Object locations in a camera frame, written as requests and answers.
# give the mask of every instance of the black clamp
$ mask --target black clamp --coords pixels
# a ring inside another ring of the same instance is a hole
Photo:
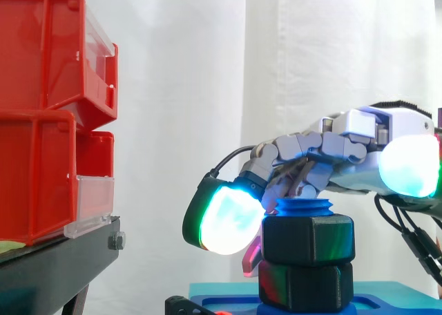
[[[214,312],[193,303],[183,296],[172,296],[166,300],[165,315],[193,315],[198,310],[200,315],[216,315]]]

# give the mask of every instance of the blue tray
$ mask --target blue tray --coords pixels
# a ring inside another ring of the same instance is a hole
[[[260,305],[257,291],[258,285],[255,283],[192,284],[190,297],[193,302],[213,312],[226,311],[233,315],[289,314]],[[355,293],[354,304],[335,315],[442,315],[441,300],[399,283],[355,283]]]

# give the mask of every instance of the robotic hand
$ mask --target robotic hand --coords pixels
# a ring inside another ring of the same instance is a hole
[[[184,218],[184,239],[199,248],[233,254],[253,240],[266,213],[278,212],[278,199],[315,199],[324,190],[373,191],[381,214],[405,235],[419,260],[425,253],[422,247],[440,259],[431,238],[417,227],[410,232],[399,213],[410,223],[406,211],[431,215],[436,222],[442,219],[438,133],[431,115],[417,106],[382,102],[323,117],[301,133],[239,149],[201,181]],[[216,179],[233,156],[247,150],[251,158],[233,182]],[[383,212],[380,198],[395,206],[400,226]],[[261,260],[256,238],[244,257],[244,274],[253,276]],[[434,266],[421,262],[434,275]]]

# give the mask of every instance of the black shelf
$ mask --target black shelf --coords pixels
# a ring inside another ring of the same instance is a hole
[[[88,284],[118,258],[111,224],[76,239],[65,237],[0,255],[0,314],[81,314]]]

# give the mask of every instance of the stacked storage bins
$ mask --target stacked storage bins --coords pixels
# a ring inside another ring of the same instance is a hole
[[[117,46],[85,0],[0,0],[0,246],[108,224]]]

